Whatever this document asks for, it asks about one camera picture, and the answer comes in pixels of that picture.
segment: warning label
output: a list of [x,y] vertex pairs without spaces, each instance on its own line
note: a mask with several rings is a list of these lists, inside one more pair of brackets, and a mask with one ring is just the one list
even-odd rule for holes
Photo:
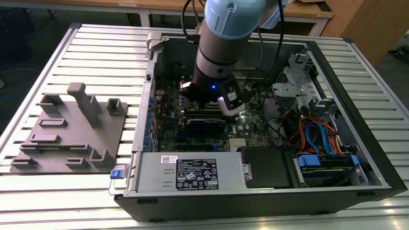
[[219,189],[216,159],[177,160],[177,190]]

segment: black cable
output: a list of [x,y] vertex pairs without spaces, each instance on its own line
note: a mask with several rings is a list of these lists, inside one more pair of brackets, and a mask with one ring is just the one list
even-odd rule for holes
[[183,31],[184,31],[185,38],[187,38],[188,40],[192,41],[193,39],[192,39],[192,36],[191,36],[191,35],[188,34],[188,32],[187,32],[187,29],[185,29],[185,20],[184,20],[187,8],[188,8],[191,2],[192,2],[192,0],[187,0],[187,3],[185,3],[184,8],[183,8],[183,10],[181,10],[180,23],[181,23],[181,29],[183,29]]
[[281,23],[280,23],[280,39],[279,39],[276,57],[275,57],[273,64],[271,65],[268,72],[272,72],[272,70],[275,69],[277,59],[279,59],[280,50],[281,50],[281,46],[283,46],[283,40],[284,40],[284,7],[283,7],[281,0],[279,0],[279,11],[280,11],[280,20],[281,20]]
[[264,62],[264,45],[263,45],[263,36],[261,36],[260,27],[257,27],[257,33],[259,33],[259,38],[260,38],[261,57],[260,57],[260,63],[259,63],[259,66],[256,67],[256,70],[259,70],[261,68],[261,65],[263,65],[263,62]]
[[203,7],[205,7],[203,0],[199,0],[200,4]]
[[199,14],[196,11],[196,6],[195,6],[195,0],[192,1],[192,7],[193,7],[193,12],[195,12],[196,24],[200,25]]
[[279,137],[277,137],[277,141],[276,141],[276,144],[275,144],[276,146],[279,145],[279,142],[280,142],[280,135],[279,135]]

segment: gray plastic base plate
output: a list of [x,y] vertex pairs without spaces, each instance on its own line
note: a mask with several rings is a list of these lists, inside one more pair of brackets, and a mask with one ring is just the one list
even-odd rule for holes
[[110,173],[115,166],[128,104],[122,103],[124,110],[120,115],[110,115],[107,102],[99,105],[102,125],[95,128],[78,102],[55,105],[60,114],[42,113],[24,144],[43,146],[35,147],[32,153],[19,153],[12,162],[12,173]]

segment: blue plastic latch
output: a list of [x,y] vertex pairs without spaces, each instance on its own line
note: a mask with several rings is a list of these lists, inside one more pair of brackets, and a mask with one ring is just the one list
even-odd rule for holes
[[359,166],[360,165],[360,159],[359,159],[359,157],[356,156],[356,155],[352,155],[352,162],[353,162],[353,165],[355,166]]
[[299,166],[320,166],[320,160],[317,155],[303,155],[297,157]]
[[143,145],[149,145],[149,139],[143,140]]
[[124,178],[124,170],[123,169],[112,169],[110,173],[111,179],[123,179]]

